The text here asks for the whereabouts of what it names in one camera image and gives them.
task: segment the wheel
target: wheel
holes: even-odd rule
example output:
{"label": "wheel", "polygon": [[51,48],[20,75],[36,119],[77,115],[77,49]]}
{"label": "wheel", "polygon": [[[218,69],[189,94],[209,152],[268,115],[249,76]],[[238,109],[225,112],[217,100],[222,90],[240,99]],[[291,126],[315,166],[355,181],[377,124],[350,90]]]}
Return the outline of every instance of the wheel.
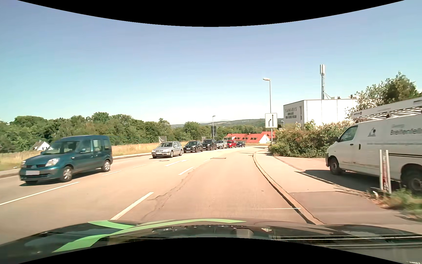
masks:
{"label": "wheel", "polygon": [[328,165],[330,166],[330,172],[333,175],[341,175],[342,174],[342,170],[339,168],[339,163],[338,160],[336,158],[331,158],[328,161]]}
{"label": "wheel", "polygon": [[69,182],[73,179],[73,168],[66,166],[63,169],[63,176],[60,178],[61,182]]}
{"label": "wheel", "polygon": [[104,165],[102,166],[102,171],[103,172],[110,171],[110,161],[109,160],[105,160]]}
{"label": "wheel", "polygon": [[401,184],[414,195],[422,195],[422,170],[407,169],[401,175]]}

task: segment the street lamp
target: street lamp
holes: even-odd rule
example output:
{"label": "street lamp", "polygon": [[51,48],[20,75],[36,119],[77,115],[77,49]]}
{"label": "street lamp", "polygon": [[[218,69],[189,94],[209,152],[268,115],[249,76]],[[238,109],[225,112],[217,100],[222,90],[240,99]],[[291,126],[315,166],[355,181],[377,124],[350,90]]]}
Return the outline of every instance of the street lamp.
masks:
{"label": "street lamp", "polygon": [[211,127],[212,139],[214,139],[214,131],[213,131],[213,129],[214,129],[214,117],[215,116],[212,117],[212,127]]}
{"label": "street lamp", "polygon": [[[269,81],[270,82],[270,113],[271,113],[271,79],[270,78],[263,78],[263,81]],[[271,129],[271,143],[273,144],[273,129]]]}

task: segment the distant hills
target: distant hills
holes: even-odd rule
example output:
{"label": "distant hills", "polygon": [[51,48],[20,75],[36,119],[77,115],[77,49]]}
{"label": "distant hills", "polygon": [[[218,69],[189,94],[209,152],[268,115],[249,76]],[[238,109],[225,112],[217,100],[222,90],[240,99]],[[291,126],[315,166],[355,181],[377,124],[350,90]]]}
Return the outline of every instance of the distant hills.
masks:
{"label": "distant hills", "polygon": [[[283,122],[281,122],[283,118],[278,118],[278,123],[283,125]],[[212,125],[212,122],[199,122],[200,125]],[[214,121],[215,126],[233,126],[233,125],[253,125],[256,127],[265,127],[265,119],[240,119],[240,120],[220,120],[220,121]],[[173,124],[171,125],[172,128],[177,127],[183,127],[184,124]]]}

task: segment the teal van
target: teal van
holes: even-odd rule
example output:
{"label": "teal van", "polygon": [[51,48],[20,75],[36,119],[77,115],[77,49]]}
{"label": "teal van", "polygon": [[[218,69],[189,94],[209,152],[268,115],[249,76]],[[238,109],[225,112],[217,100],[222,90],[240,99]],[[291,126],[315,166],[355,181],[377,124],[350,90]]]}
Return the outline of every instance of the teal van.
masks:
{"label": "teal van", "polygon": [[109,171],[113,161],[108,136],[65,137],[53,142],[40,155],[22,161],[19,176],[28,185],[45,179],[68,182],[75,173],[98,168]]}

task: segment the license plate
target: license plate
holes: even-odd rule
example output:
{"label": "license plate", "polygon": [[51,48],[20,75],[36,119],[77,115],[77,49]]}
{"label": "license plate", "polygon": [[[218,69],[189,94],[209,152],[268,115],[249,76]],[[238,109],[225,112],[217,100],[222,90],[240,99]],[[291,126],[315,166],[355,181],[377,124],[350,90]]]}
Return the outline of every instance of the license plate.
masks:
{"label": "license plate", "polygon": [[40,171],[26,171],[26,175],[40,175]]}

